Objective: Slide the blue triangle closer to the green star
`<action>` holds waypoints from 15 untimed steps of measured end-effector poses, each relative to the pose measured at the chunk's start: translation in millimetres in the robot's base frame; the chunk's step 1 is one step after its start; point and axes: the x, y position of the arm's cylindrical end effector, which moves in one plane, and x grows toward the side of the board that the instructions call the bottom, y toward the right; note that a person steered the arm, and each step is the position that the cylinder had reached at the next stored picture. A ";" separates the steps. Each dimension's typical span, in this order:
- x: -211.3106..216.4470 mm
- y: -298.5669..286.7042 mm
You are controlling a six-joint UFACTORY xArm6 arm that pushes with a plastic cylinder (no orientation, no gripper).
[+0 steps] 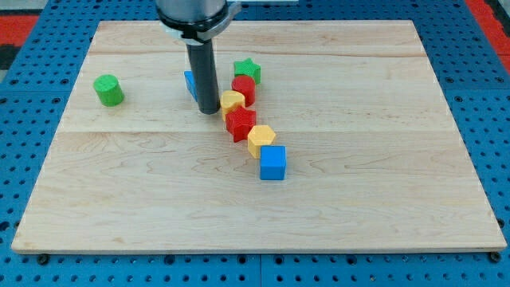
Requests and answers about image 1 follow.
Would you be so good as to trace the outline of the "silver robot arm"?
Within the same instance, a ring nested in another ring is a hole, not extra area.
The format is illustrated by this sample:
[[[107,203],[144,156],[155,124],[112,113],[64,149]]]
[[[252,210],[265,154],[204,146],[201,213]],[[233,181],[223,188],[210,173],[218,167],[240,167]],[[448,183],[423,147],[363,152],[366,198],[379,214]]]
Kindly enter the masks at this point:
[[[226,0],[155,0],[166,33],[186,44],[194,77],[198,110],[218,112],[220,96],[213,38],[222,33],[241,11],[240,2]]]

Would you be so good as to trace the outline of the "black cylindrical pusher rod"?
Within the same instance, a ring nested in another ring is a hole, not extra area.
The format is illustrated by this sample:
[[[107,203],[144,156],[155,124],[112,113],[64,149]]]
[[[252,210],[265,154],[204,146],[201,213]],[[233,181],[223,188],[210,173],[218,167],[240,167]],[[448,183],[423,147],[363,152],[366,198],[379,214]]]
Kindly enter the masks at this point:
[[[206,115],[215,114],[220,108],[220,99],[213,42],[208,40],[201,45],[187,45],[186,50],[194,78],[198,110]]]

